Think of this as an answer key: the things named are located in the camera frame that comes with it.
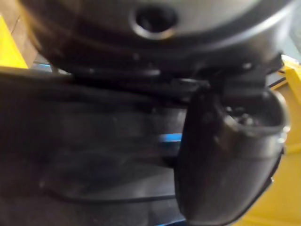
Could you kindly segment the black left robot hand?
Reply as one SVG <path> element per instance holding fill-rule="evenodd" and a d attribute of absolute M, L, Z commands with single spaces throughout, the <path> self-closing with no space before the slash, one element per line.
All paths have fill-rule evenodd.
<path fill-rule="evenodd" d="M 171 160 L 190 226 L 228 226 L 269 187 L 291 125 L 279 70 L 295 0 L 21 0 L 30 38 L 95 88 L 186 108 Z"/>

